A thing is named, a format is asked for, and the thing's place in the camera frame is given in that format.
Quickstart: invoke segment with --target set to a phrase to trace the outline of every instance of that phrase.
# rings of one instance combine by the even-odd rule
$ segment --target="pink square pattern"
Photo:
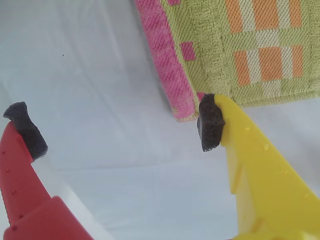
[[[193,44],[192,41],[186,41],[186,42],[182,42],[180,44],[182,55],[183,55],[183,59],[185,61],[194,61],[194,60],[196,60],[196,54],[195,54],[195,51],[194,51],[194,48],[193,48],[192,44]]]
[[[181,0],[168,0],[168,4],[170,6],[173,6],[173,5],[179,5],[181,2]]]

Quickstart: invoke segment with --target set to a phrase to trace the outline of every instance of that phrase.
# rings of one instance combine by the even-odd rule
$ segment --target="yellow plastic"
[[[234,239],[320,240],[319,198],[241,108],[223,95],[214,102],[225,121],[221,145],[236,197]]]

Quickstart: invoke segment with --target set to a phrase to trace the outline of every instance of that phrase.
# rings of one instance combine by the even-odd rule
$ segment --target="sponge pad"
[[[25,102],[12,104],[3,114],[10,119],[17,132],[22,136],[33,160],[47,153],[48,146],[38,128],[30,120]]]
[[[199,105],[197,128],[204,152],[216,148],[221,141],[225,121],[215,104],[214,94],[205,94]]]

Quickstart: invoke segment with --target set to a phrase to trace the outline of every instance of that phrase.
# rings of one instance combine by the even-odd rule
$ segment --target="pink towel border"
[[[195,113],[194,94],[178,60],[165,10],[160,0],[135,0],[135,3],[173,114],[178,120],[190,118]]]

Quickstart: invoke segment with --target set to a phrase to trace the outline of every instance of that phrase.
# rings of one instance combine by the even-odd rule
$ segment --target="orange stripe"
[[[289,5],[291,27],[299,28],[302,22],[300,0],[289,0]]]
[[[225,0],[225,4],[231,32],[242,32],[243,27],[239,0]]]
[[[293,77],[302,77],[304,74],[303,66],[303,47],[301,45],[292,46],[292,64],[293,64]]]
[[[252,3],[257,30],[278,28],[277,0],[252,0]]]
[[[233,53],[235,58],[236,73],[240,86],[250,84],[249,66],[246,51],[236,51]]]
[[[282,57],[280,47],[259,48],[259,59],[263,81],[282,78]]]

